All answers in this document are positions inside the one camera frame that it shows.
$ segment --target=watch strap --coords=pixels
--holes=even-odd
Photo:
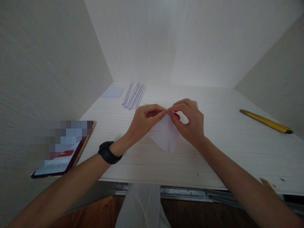
[[[98,154],[101,155],[103,160],[105,160],[107,163],[109,163],[111,165],[116,164],[122,158],[122,155],[117,157],[114,154],[112,154],[112,152],[110,151],[109,146],[113,143],[114,143],[114,141],[104,142],[103,144],[101,144],[99,146],[99,151],[98,151]]]

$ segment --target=left hand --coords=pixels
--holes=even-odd
[[[158,123],[167,111],[158,104],[140,106],[136,109],[132,123],[126,133],[128,138],[135,144],[144,137],[150,129]]]

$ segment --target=desk surface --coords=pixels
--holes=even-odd
[[[97,125],[79,163],[96,154],[104,141],[120,138],[129,128],[134,110],[122,108],[129,83],[119,99],[99,98],[81,120]],[[283,194],[304,195],[304,141],[282,134],[240,113],[245,109],[273,119],[234,89],[146,84],[141,104],[165,108],[183,98],[196,100],[205,116],[205,135],[237,164],[258,180],[263,178]],[[166,154],[149,133],[112,165],[103,181],[141,182],[179,187],[226,190],[202,155],[181,135],[174,154]]]

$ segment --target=light purple paper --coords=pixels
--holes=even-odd
[[[131,93],[132,86],[133,86],[133,82],[130,83],[129,89],[128,89],[127,93],[126,93],[126,97],[124,98],[122,106],[124,106],[127,103],[128,97],[129,97],[129,95]]]
[[[139,84],[138,87],[136,88],[136,90],[134,91],[133,97],[132,97],[130,103],[128,104],[128,109],[129,109],[129,110],[130,110],[130,108],[132,107],[132,105],[133,105],[133,103],[134,103],[134,100],[135,100],[135,98],[136,98],[136,96],[137,96],[137,93],[138,93],[140,87],[141,87],[141,84]]]
[[[155,132],[150,138],[166,153],[173,154],[177,144],[177,138],[179,131],[172,123],[172,120],[168,114],[166,114],[160,122],[155,124],[150,132]]]
[[[136,106],[136,109],[138,108],[138,106],[140,105],[140,102],[142,101],[142,97],[143,97],[143,94],[145,93],[145,91],[146,91],[146,86],[145,86],[145,88],[143,89],[143,91],[142,91],[142,94],[140,95],[140,98],[139,98],[139,101],[138,101],[138,103],[137,103],[137,106]]]
[[[135,105],[137,103],[137,100],[139,99],[140,93],[141,93],[141,91],[142,91],[142,89],[143,89],[144,86],[145,86],[145,84],[142,84],[141,87],[139,88],[139,90],[137,92],[137,95],[136,95],[136,97],[135,97],[135,99],[133,101],[133,104],[132,104],[132,106],[130,108],[134,109],[134,107],[135,107]]]
[[[101,95],[102,98],[119,98],[123,93],[124,87],[108,87]]]
[[[143,93],[143,90],[145,88],[145,84],[143,85],[142,89],[140,90],[139,94],[138,94],[138,97],[136,99],[136,102],[135,102],[135,105],[134,105],[134,109],[137,109],[137,106],[138,106],[138,103],[139,103],[139,100],[142,96],[142,93]]]
[[[139,87],[139,85],[140,85],[140,83],[137,83],[137,84],[136,84],[135,88],[133,89],[132,94],[131,94],[131,95],[129,96],[129,98],[128,98],[127,103],[124,105],[124,108],[128,108],[128,107],[129,107],[129,104],[130,104],[131,100],[133,99],[133,96],[134,96],[134,94],[135,94],[137,88]]]

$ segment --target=forearm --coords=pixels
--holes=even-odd
[[[302,227],[302,220],[208,139],[197,146],[237,201],[260,227]]]
[[[110,151],[120,156],[131,145],[124,136],[110,146]],[[9,227],[46,227],[77,202],[110,167],[96,154],[71,169],[35,198],[9,224]]]

